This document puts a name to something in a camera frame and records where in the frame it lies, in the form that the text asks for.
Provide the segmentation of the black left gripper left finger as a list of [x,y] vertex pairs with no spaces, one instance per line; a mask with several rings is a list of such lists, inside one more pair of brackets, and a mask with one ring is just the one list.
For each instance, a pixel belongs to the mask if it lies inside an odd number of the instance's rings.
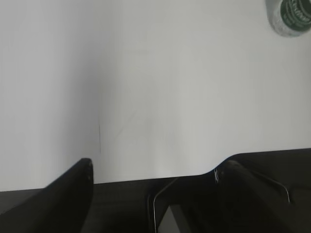
[[80,159],[63,175],[0,216],[2,233],[79,233],[93,198],[93,163]]

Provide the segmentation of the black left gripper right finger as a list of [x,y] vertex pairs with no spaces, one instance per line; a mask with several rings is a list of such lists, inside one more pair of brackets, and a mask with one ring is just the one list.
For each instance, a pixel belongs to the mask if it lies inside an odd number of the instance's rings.
[[287,187],[234,160],[218,171],[218,197],[228,233],[311,231],[310,187]]

